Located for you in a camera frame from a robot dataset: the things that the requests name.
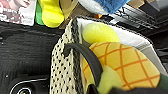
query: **white basket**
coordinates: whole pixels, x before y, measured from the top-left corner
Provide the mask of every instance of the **white basket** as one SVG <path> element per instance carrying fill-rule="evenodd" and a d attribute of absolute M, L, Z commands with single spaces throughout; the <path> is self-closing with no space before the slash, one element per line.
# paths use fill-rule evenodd
<path fill-rule="evenodd" d="M 68 57 L 62 54 L 64 45 L 67 43 L 81 43 L 85 46 L 90 44 L 82 40 L 82 30 L 88 23 L 103 22 L 116 31 L 120 42 L 140 50 L 150 59 L 158 70 L 167 75 L 151 42 L 141 34 L 130 31 L 123 27 L 110 24 L 103 20 L 89 17 L 76 16 L 69 22 L 62 38 L 59 39 L 52 52 L 50 94 L 83 94 L 85 93 L 83 76 L 81 72 L 81 56 L 78 52 L 71 50 Z"/>

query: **yellow toy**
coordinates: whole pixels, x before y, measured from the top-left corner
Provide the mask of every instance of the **yellow toy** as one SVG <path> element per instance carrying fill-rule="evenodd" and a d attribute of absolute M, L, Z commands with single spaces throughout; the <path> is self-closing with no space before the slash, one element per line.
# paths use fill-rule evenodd
<path fill-rule="evenodd" d="M 160 73 L 153 63 L 139 50 L 118 42 L 99 42 L 90 46 L 90 49 L 98 57 L 101 65 L 108 66 L 115 70 L 122 81 L 122 89 L 130 90 L 135 87 L 157 87 L 160 80 Z M 90 83 L 91 70 L 87 61 L 83 61 L 83 72 L 87 84 Z M 111 83 L 108 77 L 98 87 L 100 94 L 105 94 L 104 85 Z M 115 87 L 115 83 L 107 84 L 106 87 Z"/>
<path fill-rule="evenodd" d="M 100 22 L 87 24 L 83 30 L 83 38 L 88 43 L 95 42 L 120 42 L 114 30 Z"/>
<path fill-rule="evenodd" d="M 64 21 L 59 0 L 38 0 L 42 8 L 42 20 L 48 27 L 58 27 Z"/>
<path fill-rule="evenodd" d="M 93 76 L 90 75 L 87 80 L 87 87 L 90 84 L 95 84 L 93 80 Z M 122 81 L 118 75 L 118 73 L 110 68 L 109 66 L 103 66 L 103 73 L 101 75 L 100 84 L 97 87 L 100 94 L 108 94 L 108 92 L 113 87 L 122 88 Z"/>

